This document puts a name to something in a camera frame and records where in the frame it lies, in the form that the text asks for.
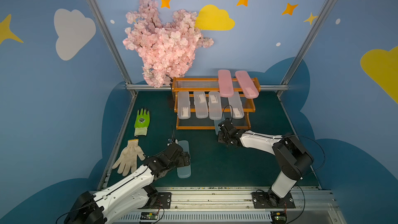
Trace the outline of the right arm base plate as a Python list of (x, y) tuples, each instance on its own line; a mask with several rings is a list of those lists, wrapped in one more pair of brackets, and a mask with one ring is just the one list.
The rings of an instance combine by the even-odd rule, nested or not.
[(257, 191), (252, 192), (251, 196), (254, 208), (256, 209), (295, 208), (295, 203), (293, 201), (291, 193), (288, 193), (284, 198), (279, 198), (275, 194), (268, 194), (267, 192)]

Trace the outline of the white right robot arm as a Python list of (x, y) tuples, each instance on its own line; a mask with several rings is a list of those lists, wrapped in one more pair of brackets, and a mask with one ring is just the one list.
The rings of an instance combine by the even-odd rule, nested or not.
[(275, 156), (280, 174), (267, 192), (267, 198), (274, 205), (288, 195), (314, 162), (313, 156), (296, 135), (268, 135), (251, 130), (239, 130), (229, 118), (219, 123), (218, 127), (220, 128), (218, 142), (253, 148)]

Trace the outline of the pink pencil case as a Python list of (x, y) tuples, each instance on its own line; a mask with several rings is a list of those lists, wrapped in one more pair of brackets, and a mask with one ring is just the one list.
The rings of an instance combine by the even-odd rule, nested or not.
[(221, 97), (232, 97), (234, 94), (234, 87), (231, 72), (227, 69), (218, 71), (218, 85)]
[(242, 89), (244, 96), (247, 99), (255, 99), (259, 96), (258, 89), (246, 71), (235, 72), (235, 77), (240, 85), (240, 88)]

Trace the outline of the clear pencil case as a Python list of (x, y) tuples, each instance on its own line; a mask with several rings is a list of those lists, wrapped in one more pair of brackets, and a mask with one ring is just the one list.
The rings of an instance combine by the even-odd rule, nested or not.
[(234, 94), (231, 97), (228, 97), (228, 102), (233, 118), (242, 119), (244, 117), (244, 111), (239, 92), (234, 91)]
[(211, 120), (219, 120), (222, 116), (221, 96), (219, 92), (213, 91), (208, 93), (208, 110)]
[(181, 120), (191, 117), (190, 94), (187, 91), (177, 93), (177, 115)]
[(194, 91), (194, 105), (196, 118), (204, 119), (208, 117), (208, 107), (206, 94), (203, 91)]

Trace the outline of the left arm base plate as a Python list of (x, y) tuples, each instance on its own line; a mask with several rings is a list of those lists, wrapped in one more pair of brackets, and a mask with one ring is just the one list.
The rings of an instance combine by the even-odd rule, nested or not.
[(142, 209), (170, 209), (172, 200), (171, 192), (158, 192), (149, 197), (148, 202), (142, 207)]

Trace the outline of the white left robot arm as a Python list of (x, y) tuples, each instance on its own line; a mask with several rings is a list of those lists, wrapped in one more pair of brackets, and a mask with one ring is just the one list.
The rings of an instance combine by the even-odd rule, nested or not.
[(132, 174), (95, 193), (82, 193), (65, 214), (65, 224), (112, 224), (128, 212), (155, 206), (158, 192), (152, 183), (175, 168), (190, 165), (190, 155), (175, 141), (161, 153), (146, 158)]

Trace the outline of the blue pencil case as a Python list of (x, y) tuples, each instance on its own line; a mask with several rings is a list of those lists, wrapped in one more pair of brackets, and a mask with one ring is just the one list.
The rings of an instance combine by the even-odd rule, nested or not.
[[(188, 141), (178, 141), (178, 145), (180, 145), (184, 152), (187, 152), (190, 155), (189, 150), (189, 142)], [(177, 175), (181, 179), (185, 179), (191, 176), (191, 166), (180, 167), (177, 169)]]
[(225, 121), (225, 116), (222, 115), (219, 120), (214, 120), (214, 127), (215, 127), (215, 133), (218, 135), (218, 133), (221, 131), (219, 124), (221, 124), (223, 121)]

